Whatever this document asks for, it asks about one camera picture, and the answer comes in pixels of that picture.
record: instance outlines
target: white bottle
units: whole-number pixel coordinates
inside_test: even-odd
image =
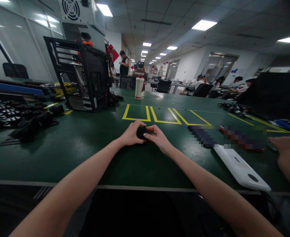
[[[144,87],[144,78],[142,74],[138,75],[138,78],[136,78],[136,87],[135,87],[135,99],[142,99],[142,91]]]

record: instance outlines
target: red decoration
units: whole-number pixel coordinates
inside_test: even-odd
[[[110,54],[111,58],[112,58],[112,62],[115,62],[115,60],[118,59],[119,54],[117,51],[115,51],[115,49],[113,48],[113,46],[110,44],[110,46],[108,47],[108,53]]]

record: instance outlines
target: forearm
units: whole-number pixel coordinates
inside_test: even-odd
[[[176,148],[168,151],[168,156],[181,168],[193,185],[237,234],[245,234],[247,230],[275,236],[280,234],[249,202],[217,177],[200,167]]]
[[[94,190],[112,158],[121,148],[120,141],[114,140],[71,171],[20,223],[11,235],[62,235],[73,213]],[[30,223],[36,223],[36,225],[30,228]]]

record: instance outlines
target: green workbench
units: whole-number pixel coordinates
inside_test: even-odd
[[[264,136],[290,133],[260,120],[243,120],[218,107],[219,99],[144,92],[142,100],[134,91],[111,89],[125,98],[114,108],[99,113],[73,111],[60,115],[59,125],[41,131],[33,142],[0,146],[0,184],[54,186],[76,166],[118,138],[134,119],[156,124],[180,151],[240,193],[257,193],[240,186],[213,149],[201,147],[190,134],[188,124],[213,125],[207,131],[225,141],[220,125],[241,130],[260,130]],[[0,143],[12,130],[0,131]],[[278,154],[236,149],[245,161],[270,185],[276,194],[289,194],[290,183],[277,166]],[[99,188],[194,192],[194,186],[177,165],[155,144],[121,149],[103,175]]]

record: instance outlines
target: black computer case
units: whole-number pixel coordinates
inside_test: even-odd
[[[44,40],[70,109],[94,113],[105,106],[110,94],[106,54],[81,42]]]

